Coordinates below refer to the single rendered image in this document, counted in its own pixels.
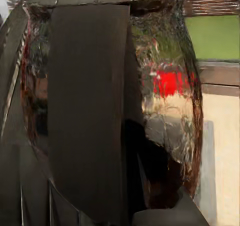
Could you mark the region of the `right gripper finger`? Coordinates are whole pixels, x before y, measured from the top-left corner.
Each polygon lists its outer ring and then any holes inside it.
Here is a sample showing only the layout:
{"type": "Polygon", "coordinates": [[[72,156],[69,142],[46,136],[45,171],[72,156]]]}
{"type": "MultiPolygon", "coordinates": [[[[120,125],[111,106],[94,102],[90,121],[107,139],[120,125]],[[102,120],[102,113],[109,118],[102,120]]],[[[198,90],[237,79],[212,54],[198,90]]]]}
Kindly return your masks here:
{"type": "Polygon", "coordinates": [[[126,119],[126,171],[129,226],[210,226],[144,127],[126,119]],[[148,209],[137,153],[156,209],[148,209]]]}

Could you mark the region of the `electric kettle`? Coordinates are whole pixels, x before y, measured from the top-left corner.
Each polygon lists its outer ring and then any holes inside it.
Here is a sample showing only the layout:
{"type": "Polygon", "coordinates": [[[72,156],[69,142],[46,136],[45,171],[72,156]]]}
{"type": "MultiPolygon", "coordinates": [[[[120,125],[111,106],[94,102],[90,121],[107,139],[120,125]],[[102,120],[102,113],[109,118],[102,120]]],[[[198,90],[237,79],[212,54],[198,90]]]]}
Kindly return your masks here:
{"type": "Polygon", "coordinates": [[[129,226],[126,119],[194,201],[203,93],[183,2],[18,2],[0,30],[0,226],[129,226]]]}

